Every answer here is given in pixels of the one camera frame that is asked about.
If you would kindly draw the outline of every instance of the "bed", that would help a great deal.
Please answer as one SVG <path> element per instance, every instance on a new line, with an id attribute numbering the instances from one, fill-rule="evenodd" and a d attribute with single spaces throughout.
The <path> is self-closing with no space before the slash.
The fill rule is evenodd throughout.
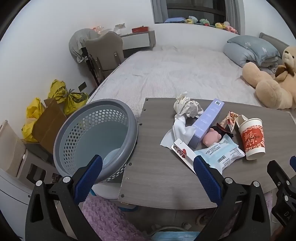
<path id="1" fill-rule="evenodd" d="M 145 98 L 175 98 L 187 91 L 192 99 L 262 106 L 242 68 L 224 53 L 202 48 L 156 46 L 126 59 L 92 94 L 88 102 L 117 99 L 140 117 Z"/>

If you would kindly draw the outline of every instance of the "purple box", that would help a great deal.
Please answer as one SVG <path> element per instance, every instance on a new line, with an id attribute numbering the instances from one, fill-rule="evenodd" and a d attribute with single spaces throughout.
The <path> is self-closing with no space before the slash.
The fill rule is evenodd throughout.
<path id="1" fill-rule="evenodd" d="M 193 149 L 196 149 L 199 141 L 203 139 L 209 128 L 212 126 L 220 110 L 222 109 L 224 102 L 214 99 L 212 103 L 206 108 L 202 115 L 193 123 L 192 126 L 196 127 L 194 136 L 191 138 L 188 145 Z"/>

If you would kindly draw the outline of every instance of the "red cup label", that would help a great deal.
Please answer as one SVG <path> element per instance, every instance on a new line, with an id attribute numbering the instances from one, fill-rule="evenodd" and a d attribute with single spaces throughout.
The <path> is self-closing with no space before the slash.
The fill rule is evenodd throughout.
<path id="1" fill-rule="evenodd" d="M 242 132 L 241 136 L 246 152 L 257 147 L 265 147 L 263 127 L 260 125 L 248 127 Z"/>

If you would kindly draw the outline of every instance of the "laundry basket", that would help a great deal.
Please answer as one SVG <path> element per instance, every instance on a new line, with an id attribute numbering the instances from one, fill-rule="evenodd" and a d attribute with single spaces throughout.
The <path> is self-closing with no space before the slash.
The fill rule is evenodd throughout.
<path id="1" fill-rule="evenodd" d="M 72 176 L 97 154 L 103 168 L 96 183 L 122 177 L 137 134 L 137 121 L 126 104 L 114 99 L 91 102 L 61 127 L 54 143 L 55 166 L 63 177 Z"/>

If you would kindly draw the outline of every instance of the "gray curtain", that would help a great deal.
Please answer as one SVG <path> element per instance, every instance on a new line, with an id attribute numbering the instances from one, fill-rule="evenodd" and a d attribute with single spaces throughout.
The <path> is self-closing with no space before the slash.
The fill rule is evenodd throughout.
<path id="1" fill-rule="evenodd" d="M 155 23 L 164 23 L 168 19 L 166 0 L 151 0 Z"/>
<path id="2" fill-rule="evenodd" d="M 225 0 L 226 21 L 240 33 L 238 0 Z"/>

